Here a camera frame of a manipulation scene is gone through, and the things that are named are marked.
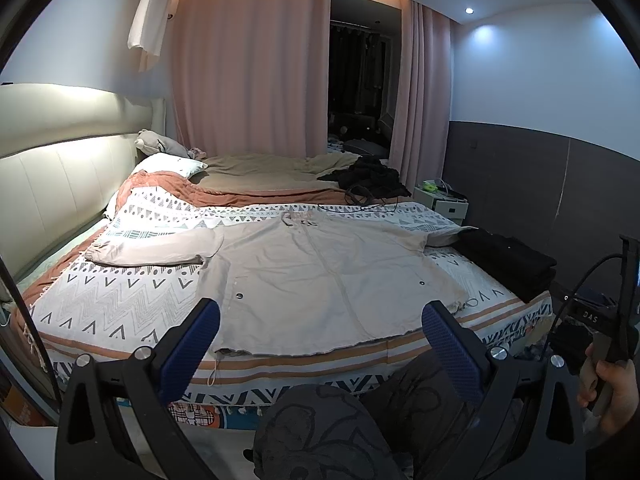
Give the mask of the person right hand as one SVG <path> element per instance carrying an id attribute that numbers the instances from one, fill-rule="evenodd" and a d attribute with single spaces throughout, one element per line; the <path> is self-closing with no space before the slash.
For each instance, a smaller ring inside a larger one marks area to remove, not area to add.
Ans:
<path id="1" fill-rule="evenodd" d="M 620 361 L 615 364 L 602 360 L 596 362 L 592 354 L 593 344 L 590 344 L 585 351 L 585 363 L 590 363 L 593 373 L 611 388 L 611 400 L 608 408 L 600 416 L 597 428 L 588 432 L 587 441 L 590 448 L 620 432 L 634 417 L 639 406 L 634 361 Z"/>

